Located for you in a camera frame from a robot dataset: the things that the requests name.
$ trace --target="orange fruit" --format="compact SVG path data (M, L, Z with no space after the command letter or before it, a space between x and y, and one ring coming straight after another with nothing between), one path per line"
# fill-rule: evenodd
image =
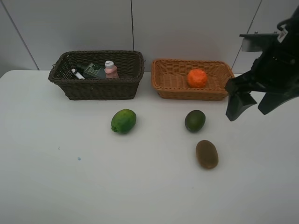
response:
M207 75L201 69L192 69L187 75L187 83L192 88L203 88L207 82Z

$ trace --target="white table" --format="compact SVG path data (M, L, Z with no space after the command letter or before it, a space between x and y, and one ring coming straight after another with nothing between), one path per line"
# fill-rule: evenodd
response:
M70 101L48 73L0 79L1 224L298 223L299 98L230 122L227 99L162 99L149 73L124 101ZM110 122L124 108L137 124L121 136ZM206 124L191 134L195 109ZM196 161L200 140L217 147L214 170Z

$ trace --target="wicker basket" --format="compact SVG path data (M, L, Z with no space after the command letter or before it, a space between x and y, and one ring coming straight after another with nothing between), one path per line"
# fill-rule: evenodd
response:
M204 88L189 87L186 75L192 69L206 72L208 82ZM162 98L222 100L228 95L225 84L233 77L232 70L221 61L157 59L152 64L151 82Z
M119 79L78 79L71 71L78 63L104 66L107 60L118 67ZM135 97L143 73L143 56L137 51L71 51L62 54L53 65L49 80L71 100L120 100Z

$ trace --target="dark wicker basket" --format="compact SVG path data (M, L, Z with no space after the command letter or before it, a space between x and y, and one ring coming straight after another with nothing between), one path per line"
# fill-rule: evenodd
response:
M107 60L117 66L118 79L78 79L71 71L78 63L104 66ZM144 60L138 51L71 51L62 54L53 65L49 80L71 100L121 100L135 97L143 73Z

